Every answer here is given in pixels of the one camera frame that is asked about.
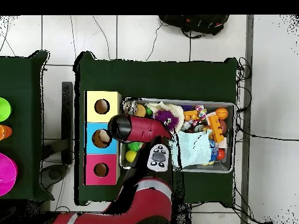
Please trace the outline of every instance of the shape sorter box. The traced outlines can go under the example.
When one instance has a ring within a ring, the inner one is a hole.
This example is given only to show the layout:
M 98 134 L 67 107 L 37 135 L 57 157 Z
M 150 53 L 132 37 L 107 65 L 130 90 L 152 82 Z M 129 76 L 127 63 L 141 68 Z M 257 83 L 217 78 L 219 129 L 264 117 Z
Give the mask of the shape sorter box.
M 117 92 L 108 91 L 86 91 L 87 122 L 108 123 L 116 114 L 120 113 L 121 95 Z M 99 114 L 96 112 L 96 104 L 105 101 L 107 112 Z
M 112 138 L 111 143 L 105 148 L 98 148 L 92 142 L 92 135 L 97 130 L 107 130 L 108 124 L 107 123 L 87 123 L 86 131 L 87 131 L 87 140 L 86 143 L 86 154 L 87 155 L 115 155 L 119 152 L 119 142 Z
M 116 185 L 120 175 L 118 157 L 118 155 L 87 155 L 85 165 L 85 185 Z M 99 163 L 103 163 L 107 167 L 107 172 L 103 177 L 97 176 L 95 173 L 95 167 Z

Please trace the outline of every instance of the black bag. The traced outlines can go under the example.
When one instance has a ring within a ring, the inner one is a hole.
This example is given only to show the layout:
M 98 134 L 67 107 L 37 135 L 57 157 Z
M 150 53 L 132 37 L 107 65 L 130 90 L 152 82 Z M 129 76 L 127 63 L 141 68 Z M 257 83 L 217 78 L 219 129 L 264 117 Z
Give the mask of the black bag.
M 181 28 L 183 34 L 191 39 L 197 39 L 204 34 L 216 35 L 227 22 L 230 15 L 159 15 L 161 23 Z M 203 33 L 196 36 L 188 36 L 186 32 L 195 31 Z

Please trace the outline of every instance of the gray storage bin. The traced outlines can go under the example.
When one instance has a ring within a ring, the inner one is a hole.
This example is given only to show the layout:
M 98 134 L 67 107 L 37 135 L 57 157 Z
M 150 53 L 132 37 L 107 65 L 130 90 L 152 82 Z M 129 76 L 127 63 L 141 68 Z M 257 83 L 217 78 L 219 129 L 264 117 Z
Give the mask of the gray storage bin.
M 126 101 L 136 100 L 132 98 L 125 98 L 122 105 Z M 234 154 L 235 154 L 235 130 L 236 130 L 236 116 L 237 110 L 235 104 L 225 102 L 212 102 L 212 101 L 190 101 L 190 100 L 165 100 L 165 99 L 146 99 L 139 98 L 136 100 L 139 104 L 145 103 L 159 103 L 174 104 L 179 106 L 197 106 L 204 105 L 208 113 L 215 111 L 218 107 L 225 107 L 228 110 L 228 117 L 225 119 L 227 123 L 227 131 L 224 136 L 227 138 L 226 156 L 221 161 L 215 161 L 212 165 L 203 166 L 200 164 L 191 165 L 183 169 L 184 172 L 198 172 L 198 173 L 229 173 L 234 168 Z M 119 147 L 119 161 L 120 166 L 124 169 L 129 169 L 131 163 L 126 160 L 126 152 L 128 151 L 127 145 L 120 142 Z

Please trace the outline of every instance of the green table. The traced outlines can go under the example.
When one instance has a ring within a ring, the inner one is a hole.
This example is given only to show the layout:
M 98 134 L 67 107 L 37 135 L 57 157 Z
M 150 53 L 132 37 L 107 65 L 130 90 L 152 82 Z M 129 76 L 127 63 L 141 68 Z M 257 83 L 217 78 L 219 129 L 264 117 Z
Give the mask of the green table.
M 12 127 L 13 134 L 0 141 L 0 152 L 12 158 L 18 167 L 16 183 L 0 199 L 51 200 L 39 183 L 41 168 L 41 70 L 47 51 L 28 58 L 0 57 L 0 97 L 12 106 L 11 116 L 1 122 Z
M 75 63 L 75 139 L 79 157 L 84 156 L 84 91 L 117 91 L 122 97 L 236 102 L 235 59 L 225 62 L 135 62 L 95 60 L 82 52 Z M 75 198 L 86 201 L 115 200 L 117 185 L 83 185 L 83 159 L 76 158 Z M 185 202 L 223 202 L 232 206 L 233 171 L 228 174 L 184 173 Z

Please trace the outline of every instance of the yellow box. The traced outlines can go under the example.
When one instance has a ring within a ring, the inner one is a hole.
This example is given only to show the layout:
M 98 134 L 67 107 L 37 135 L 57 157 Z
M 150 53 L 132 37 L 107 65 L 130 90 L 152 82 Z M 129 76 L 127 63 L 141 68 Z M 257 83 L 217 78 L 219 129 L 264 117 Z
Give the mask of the yellow box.
M 120 113 L 121 95 L 117 92 L 86 91 L 85 97 L 87 122 L 108 123 L 112 116 Z

